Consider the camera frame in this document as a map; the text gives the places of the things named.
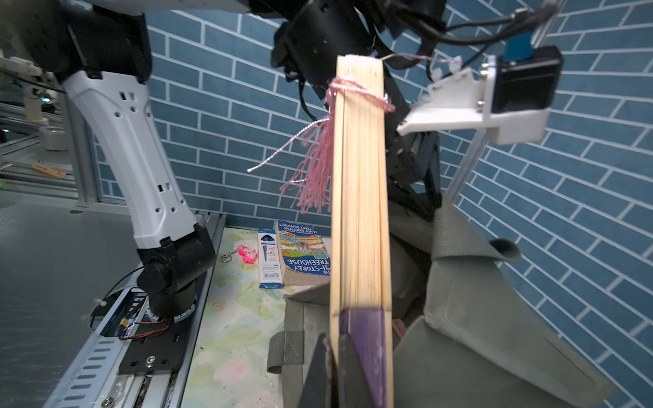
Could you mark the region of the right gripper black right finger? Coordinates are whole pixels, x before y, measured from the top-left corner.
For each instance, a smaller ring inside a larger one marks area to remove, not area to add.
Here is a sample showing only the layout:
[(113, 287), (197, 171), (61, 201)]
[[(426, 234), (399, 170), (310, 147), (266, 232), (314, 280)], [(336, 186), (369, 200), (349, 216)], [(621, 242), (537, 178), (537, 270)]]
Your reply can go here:
[(361, 359), (350, 334), (338, 338), (338, 407), (374, 407)]

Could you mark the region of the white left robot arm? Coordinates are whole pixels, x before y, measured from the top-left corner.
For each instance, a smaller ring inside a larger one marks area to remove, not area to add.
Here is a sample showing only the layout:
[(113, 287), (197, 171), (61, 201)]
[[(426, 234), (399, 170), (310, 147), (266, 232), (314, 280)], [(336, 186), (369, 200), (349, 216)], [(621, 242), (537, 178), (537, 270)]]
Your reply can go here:
[(153, 58), (146, 14), (224, 10), (282, 18), (273, 64), (323, 94), (340, 55), (379, 50), (373, 30), (398, 35), (407, 17), (444, 27), (442, 1), (4, 1), (1, 25), (51, 72), (98, 139), (126, 199), (144, 271), (138, 285), (158, 321), (189, 312), (195, 281), (215, 261), (173, 176), (146, 86)]

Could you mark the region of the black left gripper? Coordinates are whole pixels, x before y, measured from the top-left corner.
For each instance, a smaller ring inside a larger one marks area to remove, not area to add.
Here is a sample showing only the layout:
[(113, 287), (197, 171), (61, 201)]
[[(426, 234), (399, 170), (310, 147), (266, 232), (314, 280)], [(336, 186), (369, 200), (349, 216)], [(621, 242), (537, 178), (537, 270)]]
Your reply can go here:
[(301, 86), (311, 85), (320, 99), (336, 76), (339, 56), (356, 54), (384, 60), (384, 89), (394, 111), (385, 116), (388, 196), (415, 214), (432, 214), (442, 202), (439, 138), (434, 132), (400, 136), (399, 125), (411, 107), (391, 75), (412, 68), (418, 57), (435, 48), (428, 40), (415, 52), (401, 56), (386, 46), (383, 31), (398, 37), (406, 24), (397, 15), (409, 1), (290, 1), (279, 7), (286, 22), (275, 34), (271, 64), (281, 67)]

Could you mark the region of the olive green canvas tote bag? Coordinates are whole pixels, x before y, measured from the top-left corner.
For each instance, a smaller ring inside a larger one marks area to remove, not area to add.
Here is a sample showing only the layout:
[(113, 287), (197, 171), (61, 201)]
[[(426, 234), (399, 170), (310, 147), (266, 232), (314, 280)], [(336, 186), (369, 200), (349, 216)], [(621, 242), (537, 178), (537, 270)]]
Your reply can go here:
[[(498, 265), (520, 256), (505, 239), (484, 238), (443, 202), (427, 221), (389, 204), (392, 407), (594, 407), (614, 383), (561, 340), (520, 297)], [(282, 381), (282, 401), (299, 407), (316, 342), (329, 336), (330, 289), (286, 298), (284, 328), (267, 370)]]

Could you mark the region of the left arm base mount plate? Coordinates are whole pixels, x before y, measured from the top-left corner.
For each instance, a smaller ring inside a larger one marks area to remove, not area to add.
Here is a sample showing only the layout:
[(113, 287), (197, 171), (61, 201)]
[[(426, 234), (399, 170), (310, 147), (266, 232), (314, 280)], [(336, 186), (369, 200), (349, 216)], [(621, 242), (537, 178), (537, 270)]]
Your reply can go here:
[(177, 372), (185, 359), (197, 306), (181, 316), (162, 319), (151, 314), (149, 299), (136, 287), (95, 299), (90, 326), (100, 336), (124, 346), (120, 374)]

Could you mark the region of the purple fan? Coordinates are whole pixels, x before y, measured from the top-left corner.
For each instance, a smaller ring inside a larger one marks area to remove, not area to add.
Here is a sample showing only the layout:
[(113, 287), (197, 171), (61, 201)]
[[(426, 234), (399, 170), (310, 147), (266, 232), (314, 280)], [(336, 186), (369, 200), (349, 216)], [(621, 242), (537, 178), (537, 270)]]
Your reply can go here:
[(329, 115), (301, 134), (319, 134), (300, 172), (302, 204), (330, 203), (330, 343), (338, 376), (338, 338), (348, 333), (361, 359), (374, 407), (394, 405), (392, 291), (384, 117), (384, 64), (338, 57), (328, 89)]

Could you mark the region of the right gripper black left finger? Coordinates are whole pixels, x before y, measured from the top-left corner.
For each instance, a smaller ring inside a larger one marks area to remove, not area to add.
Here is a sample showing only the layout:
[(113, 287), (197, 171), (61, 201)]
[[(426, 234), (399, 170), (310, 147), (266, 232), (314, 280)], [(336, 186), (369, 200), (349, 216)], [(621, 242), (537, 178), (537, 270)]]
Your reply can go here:
[(330, 338), (322, 333), (316, 342), (299, 399), (299, 408), (329, 408), (333, 403), (333, 351)]

